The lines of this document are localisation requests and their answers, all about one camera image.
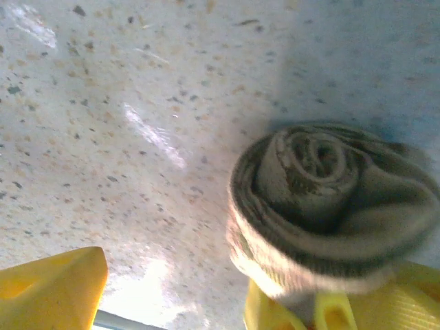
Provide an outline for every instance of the dark speck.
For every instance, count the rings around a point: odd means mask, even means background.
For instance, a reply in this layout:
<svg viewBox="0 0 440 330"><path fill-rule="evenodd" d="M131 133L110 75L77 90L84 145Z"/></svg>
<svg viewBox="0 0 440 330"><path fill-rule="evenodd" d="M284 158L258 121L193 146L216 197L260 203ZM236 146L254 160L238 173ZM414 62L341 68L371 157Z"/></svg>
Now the dark speck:
<svg viewBox="0 0 440 330"><path fill-rule="evenodd" d="M108 175L107 179L109 179L111 182L118 182L118 179L116 179L115 177L112 177L111 175Z"/></svg>
<svg viewBox="0 0 440 330"><path fill-rule="evenodd" d="M84 44L84 47L92 50L94 48L94 42L93 41L88 41Z"/></svg>
<svg viewBox="0 0 440 330"><path fill-rule="evenodd" d="M19 208L22 209L23 211L32 211L34 209L31 206L24 206L24 205L20 205Z"/></svg>
<svg viewBox="0 0 440 330"><path fill-rule="evenodd" d="M235 24L235 26L244 26L254 23L260 23L260 21L258 19L247 19L246 21L242 21L240 23Z"/></svg>
<svg viewBox="0 0 440 330"><path fill-rule="evenodd" d="M69 53L74 56L80 56L80 53L75 47L69 47Z"/></svg>
<svg viewBox="0 0 440 330"><path fill-rule="evenodd" d="M434 58L434 57L425 57L423 59L423 63L424 64L437 64L438 60L436 58Z"/></svg>
<svg viewBox="0 0 440 330"><path fill-rule="evenodd" d="M8 88L9 94L12 94L12 95L17 94L19 91L21 91L21 88L18 86L15 86L15 87L11 86Z"/></svg>
<svg viewBox="0 0 440 330"><path fill-rule="evenodd" d="M192 186L192 187L190 187L190 189L191 189L192 191L197 192L197 193L200 193L200 194L202 194L202 195L204 194L204 191L203 191L202 189L196 187L196 186Z"/></svg>
<svg viewBox="0 0 440 330"><path fill-rule="evenodd" d="M80 15L80 16L82 16L82 17L85 16L85 11L81 8L80 5L76 5L76 6L75 6L75 8L74 8L74 13L75 13L75 14L78 14L78 15Z"/></svg>
<svg viewBox="0 0 440 330"><path fill-rule="evenodd" d="M172 98L169 98L167 101L169 102L177 102L180 103L181 105L183 104L183 102L181 100L179 100L178 98L176 98L175 96L173 96Z"/></svg>

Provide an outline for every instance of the yellow plastic object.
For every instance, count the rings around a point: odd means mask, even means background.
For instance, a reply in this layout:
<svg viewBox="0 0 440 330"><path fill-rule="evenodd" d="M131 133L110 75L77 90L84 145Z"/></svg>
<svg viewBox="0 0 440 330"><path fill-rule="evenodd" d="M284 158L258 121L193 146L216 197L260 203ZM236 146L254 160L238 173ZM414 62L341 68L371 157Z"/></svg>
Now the yellow plastic object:
<svg viewBox="0 0 440 330"><path fill-rule="evenodd" d="M400 268L396 281L399 284L413 285L440 303L440 270L416 263L405 263Z"/></svg>
<svg viewBox="0 0 440 330"><path fill-rule="evenodd" d="M349 296L358 330L440 330L440 303L413 285L389 283Z"/></svg>
<svg viewBox="0 0 440 330"><path fill-rule="evenodd" d="M107 280L100 247L0 271L0 330L89 330Z"/></svg>
<svg viewBox="0 0 440 330"><path fill-rule="evenodd" d="M253 280L249 280L244 319L247 330L306 330L301 320L267 297Z"/></svg>
<svg viewBox="0 0 440 330"><path fill-rule="evenodd" d="M345 294L316 294L314 321L316 330L358 330Z"/></svg>

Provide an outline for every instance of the rolled cloth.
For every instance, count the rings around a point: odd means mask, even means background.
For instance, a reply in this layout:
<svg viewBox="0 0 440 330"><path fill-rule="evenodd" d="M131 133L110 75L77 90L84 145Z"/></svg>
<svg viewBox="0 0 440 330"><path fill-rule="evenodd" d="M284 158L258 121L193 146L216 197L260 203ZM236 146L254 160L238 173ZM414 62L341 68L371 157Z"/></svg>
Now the rolled cloth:
<svg viewBox="0 0 440 330"><path fill-rule="evenodd" d="M230 178L232 262L272 298L378 288L439 222L439 187L419 160L339 124L260 139Z"/></svg>

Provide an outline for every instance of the speckled floor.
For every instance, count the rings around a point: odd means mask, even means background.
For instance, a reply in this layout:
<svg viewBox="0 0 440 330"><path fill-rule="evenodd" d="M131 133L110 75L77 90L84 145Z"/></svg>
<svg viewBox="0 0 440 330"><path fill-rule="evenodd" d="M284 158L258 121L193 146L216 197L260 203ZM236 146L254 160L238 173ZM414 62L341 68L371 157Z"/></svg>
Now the speckled floor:
<svg viewBox="0 0 440 330"><path fill-rule="evenodd" d="M101 308L242 329L224 240L239 153L298 120L428 151L440 1L0 0L0 268L102 246ZM440 267L436 242L416 259Z"/></svg>

